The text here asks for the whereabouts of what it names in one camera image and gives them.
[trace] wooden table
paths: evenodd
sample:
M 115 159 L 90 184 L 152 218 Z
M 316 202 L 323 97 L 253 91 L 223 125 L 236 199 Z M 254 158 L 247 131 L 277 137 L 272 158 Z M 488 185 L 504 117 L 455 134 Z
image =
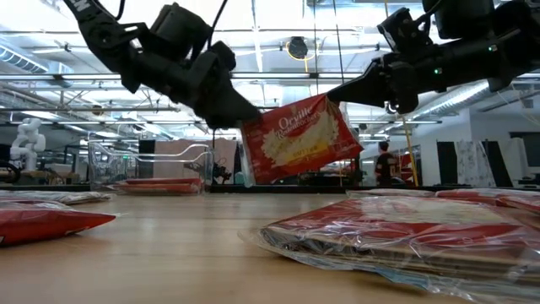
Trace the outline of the wooden table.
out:
M 1 249 L 0 303 L 467 303 L 376 274 L 319 270 L 237 236 L 343 198 L 210 194 L 79 205 L 121 217 L 81 236 Z

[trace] ceiling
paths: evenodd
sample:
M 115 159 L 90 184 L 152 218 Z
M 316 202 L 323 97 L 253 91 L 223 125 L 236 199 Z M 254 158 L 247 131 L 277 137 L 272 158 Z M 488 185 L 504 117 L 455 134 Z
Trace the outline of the ceiling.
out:
M 116 14 L 119 0 L 101 0 L 101 3 Z M 199 14 L 212 24 L 221 0 L 177 1 L 182 7 Z M 159 11 L 171 0 L 130 1 L 127 0 L 121 23 L 144 22 L 151 26 Z M 313 9 L 306 0 L 234 0 L 230 1 L 216 27 L 213 39 L 225 42 L 236 54 L 237 67 L 234 73 L 361 73 L 373 57 L 387 49 L 376 25 L 384 20 L 384 1 L 337 0 L 334 13 L 332 1 L 319 0 Z M 418 17 L 424 11 L 421 1 L 389 1 L 390 13 L 400 7 L 411 9 Z M 442 42 L 436 28 L 431 29 L 431 38 Z M 311 60 L 294 60 L 287 52 L 287 42 L 293 36 L 302 36 L 308 46 Z M 74 73 L 103 74 L 110 71 L 89 51 L 78 25 L 63 1 L 18 0 L 5 1 L 0 8 L 0 46 L 7 46 L 25 55 L 32 61 L 47 65 L 61 62 Z M 5 74 L 27 73 L 13 64 L 0 62 L 0 72 Z M 19 99 L 4 91 L 0 103 L 6 107 L 33 108 L 121 108 L 121 111 L 105 111 L 100 115 L 92 112 L 57 112 L 60 121 L 115 121 L 129 118 L 141 121 L 182 121 L 182 124 L 155 124 L 143 129 L 142 133 L 159 133 L 166 138 L 207 138 L 210 132 L 199 121 L 192 110 L 182 104 L 172 103 L 166 96 L 152 90 L 139 90 L 131 94 L 122 88 L 118 80 L 96 81 L 92 78 L 75 81 L 68 87 L 51 85 L 44 81 L 8 81 L 9 89 L 21 90 L 27 98 Z M 310 95 L 322 93 L 340 85 L 341 80 L 314 79 L 234 79 L 236 89 L 257 106 L 281 106 Z M 432 102 L 443 102 L 447 94 L 428 93 L 420 96 L 420 108 Z M 7 119 L 8 112 L 2 112 Z M 387 117 L 384 109 L 347 104 L 351 121 L 375 120 Z M 101 126 L 80 126 L 83 130 L 101 130 Z M 140 136 L 140 130 L 120 123 L 106 127 L 108 131 L 122 136 Z M 236 131 L 218 130 L 224 137 L 238 136 Z

